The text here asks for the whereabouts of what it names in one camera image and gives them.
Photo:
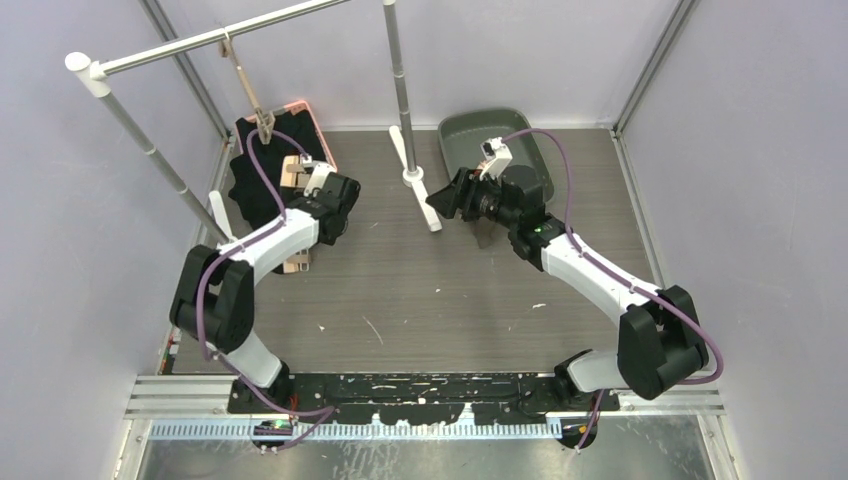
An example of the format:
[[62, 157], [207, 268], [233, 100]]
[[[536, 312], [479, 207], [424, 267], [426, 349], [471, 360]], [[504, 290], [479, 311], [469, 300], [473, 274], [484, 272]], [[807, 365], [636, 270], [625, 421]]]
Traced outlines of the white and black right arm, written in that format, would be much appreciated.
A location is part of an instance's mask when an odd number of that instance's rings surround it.
[[615, 350], [584, 350], [555, 367], [555, 396], [565, 409], [582, 409], [599, 390], [653, 400], [709, 364], [691, 295], [644, 282], [590, 248], [547, 210], [529, 168], [509, 167], [498, 179], [461, 168], [426, 202], [445, 219], [504, 227], [519, 258], [574, 288], [615, 325]]

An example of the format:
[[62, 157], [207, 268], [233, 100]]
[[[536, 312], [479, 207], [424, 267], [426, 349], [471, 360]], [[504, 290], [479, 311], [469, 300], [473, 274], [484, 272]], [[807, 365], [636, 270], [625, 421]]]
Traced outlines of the black underwear with beige waistband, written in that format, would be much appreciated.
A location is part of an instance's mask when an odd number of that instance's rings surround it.
[[[269, 181], [278, 188], [283, 205], [288, 206], [297, 197], [293, 188], [280, 185], [283, 172], [282, 153], [271, 153], [263, 149], [256, 151], [257, 159]], [[228, 197], [238, 206], [242, 218], [256, 230], [279, 215], [279, 206], [261, 180], [247, 153], [238, 155], [229, 162], [234, 185]]]

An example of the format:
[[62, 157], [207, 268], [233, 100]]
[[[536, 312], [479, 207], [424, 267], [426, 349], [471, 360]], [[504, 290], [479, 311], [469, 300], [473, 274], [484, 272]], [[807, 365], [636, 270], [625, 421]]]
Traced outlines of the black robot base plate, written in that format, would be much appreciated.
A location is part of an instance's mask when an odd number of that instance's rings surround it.
[[450, 425], [469, 408], [475, 426], [540, 424], [548, 414], [585, 417], [596, 396], [570, 392], [552, 373], [297, 373], [285, 407], [335, 409], [330, 420], [365, 425]]

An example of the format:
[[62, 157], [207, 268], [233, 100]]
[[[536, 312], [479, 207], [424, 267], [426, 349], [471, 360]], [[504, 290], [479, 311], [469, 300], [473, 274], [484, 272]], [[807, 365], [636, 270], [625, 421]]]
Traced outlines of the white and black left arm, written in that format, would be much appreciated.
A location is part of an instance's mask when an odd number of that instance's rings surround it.
[[186, 256], [170, 322], [252, 384], [253, 400], [269, 413], [288, 406], [293, 386], [289, 367], [254, 328], [255, 287], [292, 255], [334, 244], [360, 192], [358, 181], [329, 172], [320, 186], [248, 236], [217, 248], [196, 245]]

